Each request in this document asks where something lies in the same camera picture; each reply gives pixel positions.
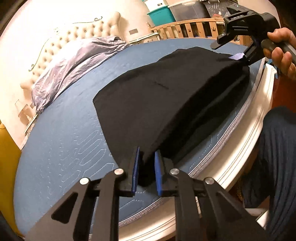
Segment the person's right hand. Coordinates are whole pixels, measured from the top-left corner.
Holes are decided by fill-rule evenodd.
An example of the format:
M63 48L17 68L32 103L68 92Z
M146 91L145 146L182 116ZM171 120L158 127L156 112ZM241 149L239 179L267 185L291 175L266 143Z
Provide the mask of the person's right hand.
M288 28L275 29L272 33L268 32L267 36L274 43L289 42L295 48L295 36ZM274 62L282 74L295 80L295 65L292 63L292 55L289 52L284 53L279 47L276 47L272 52L263 49L263 52L267 58Z

